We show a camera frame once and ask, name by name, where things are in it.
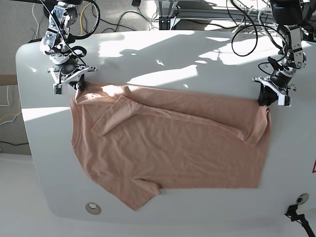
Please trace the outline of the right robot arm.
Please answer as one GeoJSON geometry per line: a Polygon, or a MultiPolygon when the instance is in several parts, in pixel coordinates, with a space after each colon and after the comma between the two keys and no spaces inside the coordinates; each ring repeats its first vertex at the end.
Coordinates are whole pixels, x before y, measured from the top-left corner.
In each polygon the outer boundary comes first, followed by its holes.
{"type": "Polygon", "coordinates": [[[71,34],[71,26],[78,19],[77,6],[81,0],[58,0],[52,9],[49,9],[44,1],[41,1],[44,9],[48,12],[49,24],[45,35],[40,42],[40,50],[47,55],[53,66],[47,69],[52,76],[53,93],[62,95],[67,85],[77,91],[85,89],[85,74],[94,72],[96,67],[87,65],[83,57],[87,50],[82,46],[71,46],[77,40],[84,40],[93,35],[100,22],[100,9],[96,1],[89,0],[97,11],[97,18],[92,30],[85,35],[76,36],[71,34]]]}

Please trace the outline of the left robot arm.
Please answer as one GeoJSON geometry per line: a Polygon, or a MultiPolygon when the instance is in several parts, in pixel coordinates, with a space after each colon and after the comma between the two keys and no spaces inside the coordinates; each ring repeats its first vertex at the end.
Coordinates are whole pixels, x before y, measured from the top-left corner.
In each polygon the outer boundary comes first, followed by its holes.
{"type": "Polygon", "coordinates": [[[256,40],[258,40],[257,28],[260,27],[271,43],[279,49],[278,53],[281,55],[278,60],[272,57],[267,58],[265,63],[272,66],[272,73],[261,69],[266,76],[253,78],[254,82],[260,84],[259,106],[269,106],[277,102],[279,106],[290,107],[289,90],[295,90],[295,87],[289,83],[297,70],[304,68],[307,62],[302,47],[304,40],[302,30],[307,31],[313,27],[304,18],[301,2],[299,0],[270,1],[270,8],[258,12],[257,24],[234,1],[231,3],[250,21],[249,25],[239,28],[235,34],[237,35],[242,30],[252,26],[255,30],[256,40]]]}

